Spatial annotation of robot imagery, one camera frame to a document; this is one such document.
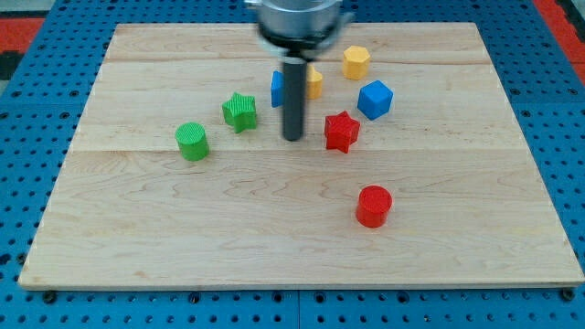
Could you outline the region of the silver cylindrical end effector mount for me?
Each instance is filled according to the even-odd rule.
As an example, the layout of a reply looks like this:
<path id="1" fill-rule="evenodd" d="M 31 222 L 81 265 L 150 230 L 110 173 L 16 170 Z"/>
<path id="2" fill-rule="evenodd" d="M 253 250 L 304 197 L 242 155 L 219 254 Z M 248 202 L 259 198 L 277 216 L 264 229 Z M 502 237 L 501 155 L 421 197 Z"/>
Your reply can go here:
<path id="1" fill-rule="evenodd" d="M 278 58 L 318 58 L 354 19 L 341 0 L 245 0 L 245 5 L 255 11 L 261 46 Z"/>

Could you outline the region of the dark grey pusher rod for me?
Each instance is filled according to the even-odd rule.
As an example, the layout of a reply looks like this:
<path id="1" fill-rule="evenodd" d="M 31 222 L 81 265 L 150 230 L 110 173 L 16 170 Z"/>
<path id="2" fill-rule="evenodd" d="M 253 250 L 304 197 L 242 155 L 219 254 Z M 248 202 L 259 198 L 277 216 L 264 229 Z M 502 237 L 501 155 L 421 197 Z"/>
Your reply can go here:
<path id="1" fill-rule="evenodd" d="M 304 135 L 306 71 L 302 58 L 286 58 L 282 63 L 282 135 L 290 142 Z"/>

